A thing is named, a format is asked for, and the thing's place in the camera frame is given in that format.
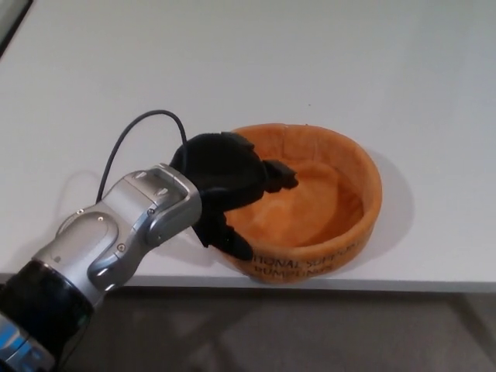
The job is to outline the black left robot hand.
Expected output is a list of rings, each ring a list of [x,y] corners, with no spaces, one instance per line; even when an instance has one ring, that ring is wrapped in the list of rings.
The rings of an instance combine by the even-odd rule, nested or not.
[[[170,166],[197,188],[201,216],[192,229],[205,247],[242,261],[253,248],[226,220],[225,213],[259,201],[266,193],[298,186],[296,172],[279,160],[263,160],[238,133],[204,133],[175,152]]]

